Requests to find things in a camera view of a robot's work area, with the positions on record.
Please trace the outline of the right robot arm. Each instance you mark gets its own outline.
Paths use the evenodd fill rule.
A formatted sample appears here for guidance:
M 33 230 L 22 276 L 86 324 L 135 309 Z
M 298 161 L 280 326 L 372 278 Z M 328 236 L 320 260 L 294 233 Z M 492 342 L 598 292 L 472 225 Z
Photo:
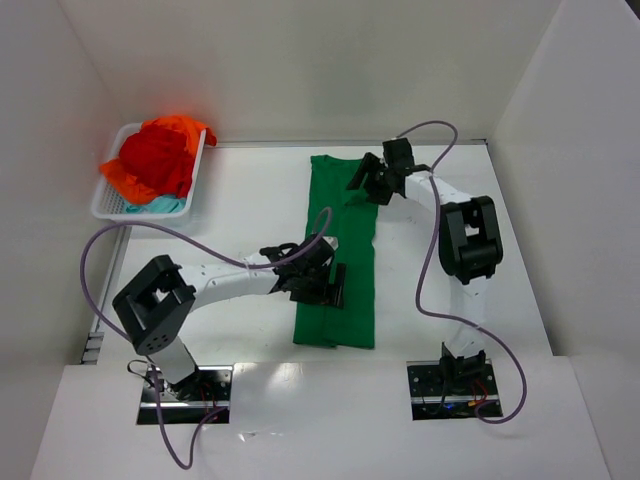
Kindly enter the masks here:
M 416 307 L 432 318 L 459 324 L 442 343 L 439 368 L 443 384 L 452 387 L 479 378 L 486 354 L 471 316 L 484 319 L 487 283 L 504 255 L 494 201 L 458 190 L 436 176 L 432 167 L 416 164 L 406 138 L 384 142 L 381 158 L 365 154 L 347 188 L 363 189 L 369 203 L 386 205 L 398 194 L 434 213 L 426 263 L 416 287 Z M 421 305 L 427 263 L 434 252 L 450 280 L 448 313 L 429 312 Z

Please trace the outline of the green t shirt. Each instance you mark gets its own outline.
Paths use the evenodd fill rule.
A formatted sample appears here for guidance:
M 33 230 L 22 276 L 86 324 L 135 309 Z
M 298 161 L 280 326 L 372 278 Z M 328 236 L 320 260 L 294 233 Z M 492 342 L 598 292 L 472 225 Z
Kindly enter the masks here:
M 375 249 L 378 206 L 366 201 L 362 190 L 347 184 L 359 166 L 357 160 L 329 155 L 311 158 L 308 221 L 311 233 L 320 211 L 333 216 L 327 234 L 339 241 L 335 260 L 346 265 L 344 306 L 334 308 L 299 304 L 293 342 L 298 345 L 373 349 L 375 347 Z

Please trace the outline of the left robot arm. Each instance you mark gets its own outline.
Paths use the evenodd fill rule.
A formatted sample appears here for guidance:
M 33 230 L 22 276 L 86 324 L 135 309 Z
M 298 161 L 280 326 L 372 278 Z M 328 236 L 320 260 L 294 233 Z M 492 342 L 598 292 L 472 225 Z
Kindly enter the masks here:
M 205 389 L 205 377 L 179 338 L 188 315 L 213 303 L 286 292 L 294 302 L 341 308 L 346 265 L 339 240 L 312 234 L 301 244 L 264 247 L 237 264 L 180 266 L 150 260 L 112 301 L 135 352 L 158 369 L 181 401 Z

